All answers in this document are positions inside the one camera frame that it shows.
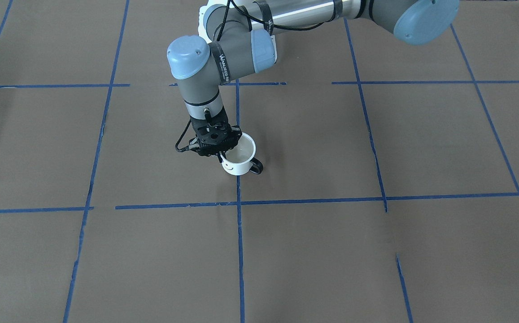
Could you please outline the white mug black handle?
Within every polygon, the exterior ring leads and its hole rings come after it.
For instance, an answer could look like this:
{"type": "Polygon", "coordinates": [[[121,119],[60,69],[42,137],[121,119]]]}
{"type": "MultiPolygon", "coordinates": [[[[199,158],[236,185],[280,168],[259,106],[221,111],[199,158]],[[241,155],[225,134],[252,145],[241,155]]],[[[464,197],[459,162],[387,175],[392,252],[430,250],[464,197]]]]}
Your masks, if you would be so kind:
{"type": "Polygon", "coordinates": [[[256,158],[257,145],[253,138],[247,133],[243,133],[237,145],[229,149],[226,153],[221,153],[219,160],[225,172],[241,176],[248,172],[259,175],[263,172],[264,166],[256,158]]]}

